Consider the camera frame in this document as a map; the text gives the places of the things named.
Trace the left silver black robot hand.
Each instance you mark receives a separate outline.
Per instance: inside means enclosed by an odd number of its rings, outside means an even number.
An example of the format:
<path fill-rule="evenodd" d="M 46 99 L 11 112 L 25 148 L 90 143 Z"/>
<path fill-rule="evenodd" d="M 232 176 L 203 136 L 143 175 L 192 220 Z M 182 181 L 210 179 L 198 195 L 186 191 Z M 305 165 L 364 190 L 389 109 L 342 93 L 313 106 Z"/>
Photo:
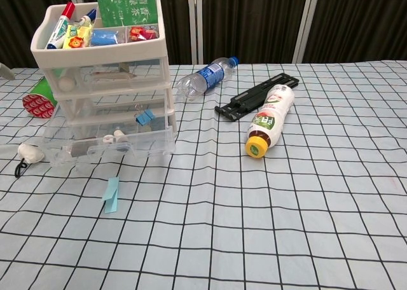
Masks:
<path fill-rule="evenodd" d="M 14 80 L 15 74 L 11 71 L 9 67 L 4 65 L 3 63 L 0 63 L 0 77 L 7 80 Z"/>

